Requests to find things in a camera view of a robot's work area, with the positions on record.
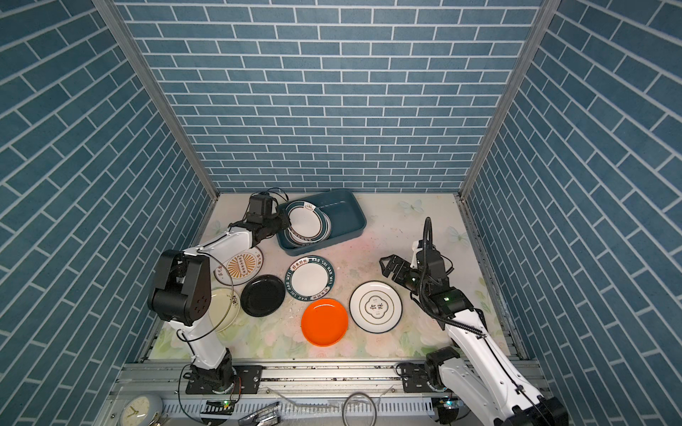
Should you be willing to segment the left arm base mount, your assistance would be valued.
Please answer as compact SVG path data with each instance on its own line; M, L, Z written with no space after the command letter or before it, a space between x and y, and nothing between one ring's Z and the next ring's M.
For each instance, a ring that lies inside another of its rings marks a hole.
M182 377L188 381L186 393L189 395L256 394L262 373L261 365L237 365L215 370L191 365Z

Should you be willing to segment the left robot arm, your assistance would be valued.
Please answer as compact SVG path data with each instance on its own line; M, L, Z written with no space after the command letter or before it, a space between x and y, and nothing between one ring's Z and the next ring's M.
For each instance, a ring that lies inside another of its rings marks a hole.
M147 306L179 332L193 353L192 372L206 380L227 386L234 376L231 354L218 340L208 314L211 274L291 226L287 214L276 207L280 200L289 197L278 187L253 193L243 218L222 236L193 248L166 250L156 263Z

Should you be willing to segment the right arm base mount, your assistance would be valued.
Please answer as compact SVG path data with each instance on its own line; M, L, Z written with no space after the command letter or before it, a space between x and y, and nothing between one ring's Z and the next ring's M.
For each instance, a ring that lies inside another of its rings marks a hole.
M435 387L429 379L424 364L403 361L394 365L394 372L401 380L405 393L445 392Z

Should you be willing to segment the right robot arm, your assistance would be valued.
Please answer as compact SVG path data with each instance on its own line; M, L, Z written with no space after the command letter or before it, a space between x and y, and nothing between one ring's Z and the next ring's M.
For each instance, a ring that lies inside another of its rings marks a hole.
M451 348L426 356L429 383L454 392L485 425L567 425L568 411L547 398L509 361L490 337L482 311L449 283L444 257L417 249L410 263L396 255L379 260L382 274L408 289L465 356Z

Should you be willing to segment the green rim plate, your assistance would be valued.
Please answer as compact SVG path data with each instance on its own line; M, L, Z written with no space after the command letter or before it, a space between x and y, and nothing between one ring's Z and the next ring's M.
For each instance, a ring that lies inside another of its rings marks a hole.
M286 233L294 244L311 245L324 241L330 236L330 219L311 202L292 202L284 208L284 212L291 223Z
M326 240L330 235L330 223L318 211L296 208L289 213L289 235L295 243L310 245Z

